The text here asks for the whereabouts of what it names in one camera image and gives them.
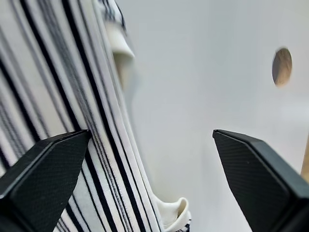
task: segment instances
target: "clothing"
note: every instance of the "clothing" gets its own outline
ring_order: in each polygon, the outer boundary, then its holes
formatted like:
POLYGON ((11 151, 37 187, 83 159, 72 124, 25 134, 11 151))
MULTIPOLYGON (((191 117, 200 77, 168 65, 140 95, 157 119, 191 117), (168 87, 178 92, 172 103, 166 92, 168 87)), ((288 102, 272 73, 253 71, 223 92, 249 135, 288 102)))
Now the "clothing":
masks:
POLYGON ((125 28, 112 1, 0 2, 0 175, 35 142, 89 129, 77 185, 54 231, 162 232, 126 114, 107 19, 125 28))

